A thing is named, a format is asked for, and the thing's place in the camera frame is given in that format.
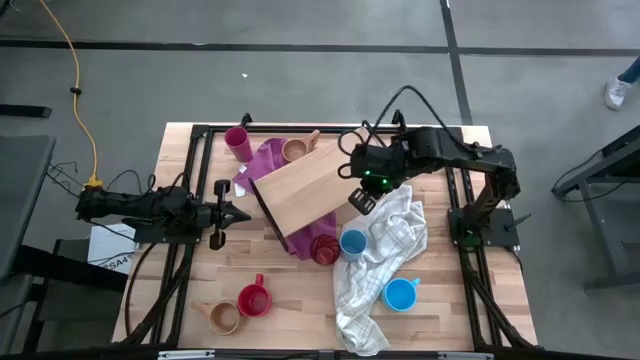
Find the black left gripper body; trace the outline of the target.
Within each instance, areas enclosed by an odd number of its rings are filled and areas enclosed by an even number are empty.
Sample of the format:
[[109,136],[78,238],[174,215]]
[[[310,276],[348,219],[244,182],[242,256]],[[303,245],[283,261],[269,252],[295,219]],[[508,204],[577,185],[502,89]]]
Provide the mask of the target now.
[[225,196],[229,192],[231,182],[229,180],[217,180],[214,183],[216,203],[204,203],[198,207],[197,225],[204,228],[206,225],[213,227],[214,231],[209,236],[209,248],[220,250],[226,243],[224,230],[230,225],[230,216],[226,213]]

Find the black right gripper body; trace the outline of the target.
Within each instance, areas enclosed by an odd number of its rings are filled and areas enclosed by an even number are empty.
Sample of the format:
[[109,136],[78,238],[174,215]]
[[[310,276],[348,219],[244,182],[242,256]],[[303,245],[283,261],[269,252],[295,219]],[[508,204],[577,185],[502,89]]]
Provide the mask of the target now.
[[357,144],[347,165],[345,179],[357,178],[360,187],[348,197],[348,201],[362,215],[368,215],[376,201],[404,182],[404,150],[398,144],[379,147]]

